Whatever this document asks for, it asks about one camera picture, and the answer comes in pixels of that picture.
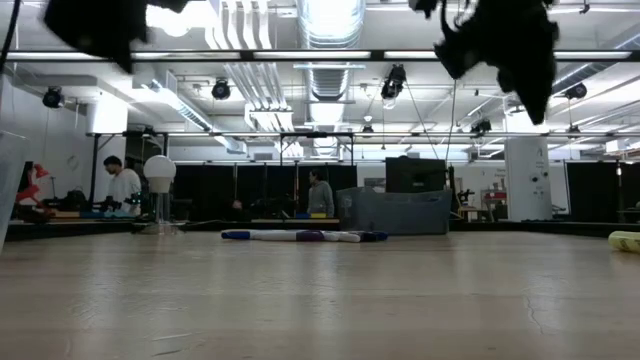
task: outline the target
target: white column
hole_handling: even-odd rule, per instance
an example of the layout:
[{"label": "white column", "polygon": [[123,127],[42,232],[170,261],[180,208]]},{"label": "white column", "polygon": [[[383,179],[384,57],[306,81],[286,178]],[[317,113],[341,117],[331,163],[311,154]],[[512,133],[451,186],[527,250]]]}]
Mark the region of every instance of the white column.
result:
[{"label": "white column", "polygon": [[[89,132],[91,133],[121,133],[127,130],[128,117],[127,104],[110,94],[104,94],[97,103],[87,105],[87,121]],[[124,137],[114,137],[109,140],[109,135],[103,135],[99,143],[105,144],[98,151],[96,165],[96,187],[94,201],[103,201],[107,197],[109,175],[102,165],[109,156],[117,156],[124,165],[124,156],[127,139]]]},{"label": "white column", "polygon": [[[546,125],[534,126],[526,113],[507,116],[509,132],[546,132]],[[505,141],[507,204],[509,220],[552,218],[549,148],[547,138],[512,138]]]}]

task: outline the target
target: floor crack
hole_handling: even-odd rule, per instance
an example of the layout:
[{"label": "floor crack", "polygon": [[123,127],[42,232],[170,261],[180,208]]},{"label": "floor crack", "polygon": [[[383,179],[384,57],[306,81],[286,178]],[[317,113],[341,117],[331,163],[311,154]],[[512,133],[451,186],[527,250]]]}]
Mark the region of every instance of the floor crack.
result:
[{"label": "floor crack", "polygon": [[531,299],[527,295],[522,295],[527,300],[527,309],[529,310],[529,321],[535,323],[538,326],[538,330],[540,334],[544,335],[544,330],[542,329],[542,325],[536,320],[536,310],[531,306]]}]

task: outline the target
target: wooden floor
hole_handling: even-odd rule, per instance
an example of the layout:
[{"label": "wooden floor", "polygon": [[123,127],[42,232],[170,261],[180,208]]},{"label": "wooden floor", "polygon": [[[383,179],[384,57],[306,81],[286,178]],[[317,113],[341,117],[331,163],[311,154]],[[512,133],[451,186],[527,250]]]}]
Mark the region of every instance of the wooden floor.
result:
[{"label": "wooden floor", "polygon": [[640,255],[603,239],[5,244],[0,359],[640,358]]}]

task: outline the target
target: spotlight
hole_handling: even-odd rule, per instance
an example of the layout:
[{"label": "spotlight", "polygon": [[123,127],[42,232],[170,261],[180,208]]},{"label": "spotlight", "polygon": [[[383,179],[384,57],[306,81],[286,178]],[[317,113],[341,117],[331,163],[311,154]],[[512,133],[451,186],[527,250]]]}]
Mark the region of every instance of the spotlight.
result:
[{"label": "spotlight", "polygon": [[211,95],[216,100],[227,100],[231,96],[231,89],[227,79],[217,79],[216,84],[211,90]]},{"label": "spotlight", "polygon": [[587,87],[584,86],[583,83],[580,83],[562,93],[562,96],[566,97],[568,100],[583,99],[587,96]]},{"label": "spotlight", "polygon": [[491,121],[489,121],[489,119],[482,119],[478,121],[471,127],[470,130],[470,132],[476,134],[484,134],[489,131],[491,131]]},{"label": "spotlight", "polygon": [[382,98],[392,100],[402,92],[402,84],[407,81],[407,72],[402,64],[394,64],[382,87]]},{"label": "spotlight", "polygon": [[59,86],[50,86],[42,98],[42,103],[49,109],[60,109],[64,107],[62,88]]},{"label": "spotlight", "polygon": [[[572,125],[569,126],[569,129],[567,129],[567,133],[569,133],[569,134],[577,134],[577,135],[579,135],[580,132],[581,131],[580,131],[580,128],[578,127],[578,125],[573,125],[572,124]],[[569,139],[577,139],[579,137],[580,136],[569,136]]]}]

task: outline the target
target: ceiling light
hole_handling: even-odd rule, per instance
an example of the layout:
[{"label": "ceiling light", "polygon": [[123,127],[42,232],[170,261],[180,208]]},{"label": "ceiling light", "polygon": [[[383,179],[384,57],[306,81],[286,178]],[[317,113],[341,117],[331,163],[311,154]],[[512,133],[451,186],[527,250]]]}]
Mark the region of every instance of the ceiling light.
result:
[{"label": "ceiling light", "polygon": [[169,133],[169,137],[209,137],[208,133]]},{"label": "ceiling light", "polygon": [[554,55],[556,60],[622,60],[631,56],[631,51],[556,51]]},{"label": "ceiling light", "polygon": [[280,137],[280,133],[260,133],[260,132],[248,132],[248,133],[220,133],[221,136],[231,136],[231,137]]},{"label": "ceiling light", "polygon": [[363,70],[363,64],[293,64],[296,70]]},{"label": "ceiling light", "polygon": [[282,60],[282,59],[368,59],[371,56],[369,51],[344,51],[344,50],[311,50],[311,51],[257,51],[254,57],[259,60]]},{"label": "ceiling light", "polygon": [[[240,53],[235,51],[140,51],[131,53],[137,62],[156,61],[158,59],[174,61],[202,61],[207,60],[240,60]],[[9,62],[109,62],[108,59],[87,55],[76,51],[11,51],[7,55]]]},{"label": "ceiling light", "polygon": [[384,58],[387,60],[405,59],[437,59],[435,51],[385,51]]}]

